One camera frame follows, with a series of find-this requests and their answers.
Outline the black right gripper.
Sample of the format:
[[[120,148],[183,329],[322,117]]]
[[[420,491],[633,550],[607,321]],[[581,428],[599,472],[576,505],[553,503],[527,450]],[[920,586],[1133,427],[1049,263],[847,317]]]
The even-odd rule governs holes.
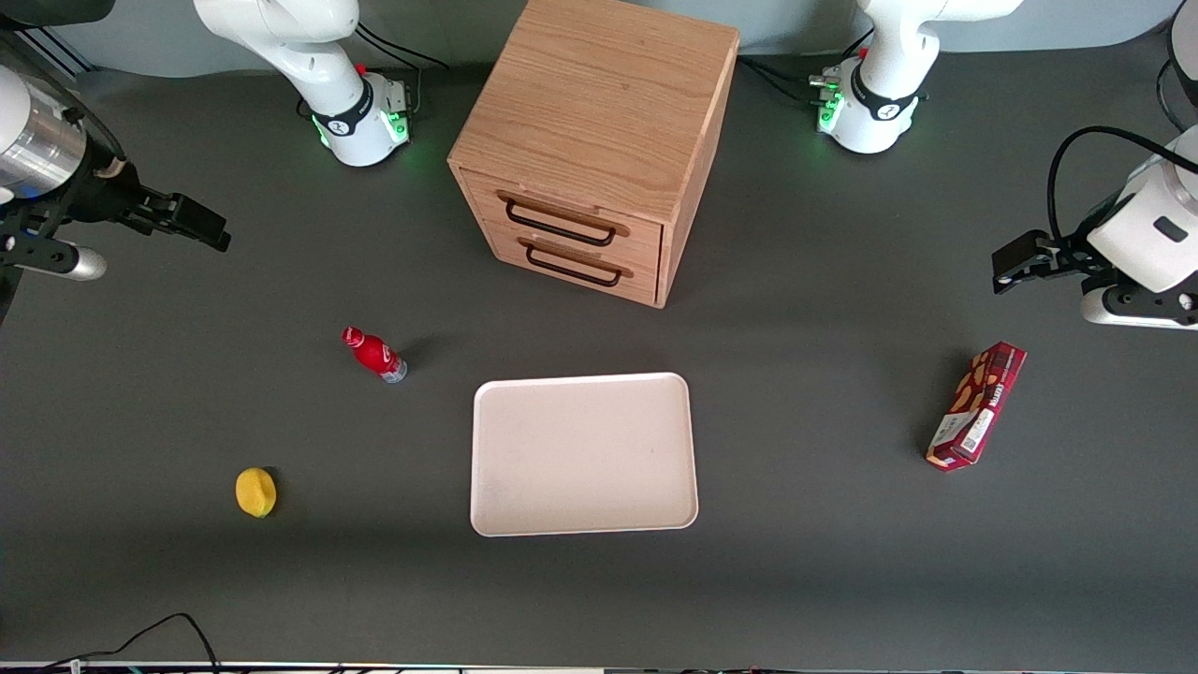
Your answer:
[[[167,196],[167,208],[144,210],[152,196],[153,189],[141,183],[132,163],[125,163],[114,178],[98,178],[93,160],[86,159],[59,189],[58,221],[60,225],[111,221],[143,235],[159,230],[200,242],[214,251],[226,251],[231,233],[226,233],[223,215],[179,193]]]

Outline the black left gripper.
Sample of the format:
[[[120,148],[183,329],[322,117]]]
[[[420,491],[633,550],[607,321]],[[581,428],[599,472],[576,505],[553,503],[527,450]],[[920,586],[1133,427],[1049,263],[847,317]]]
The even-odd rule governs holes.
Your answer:
[[[993,295],[1009,293],[1015,286],[1034,280],[1059,280],[1081,274],[1090,283],[1117,283],[1117,266],[1089,242],[1097,225],[1079,225],[1065,235],[1060,227],[1049,233],[1028,230],[992,255]]]

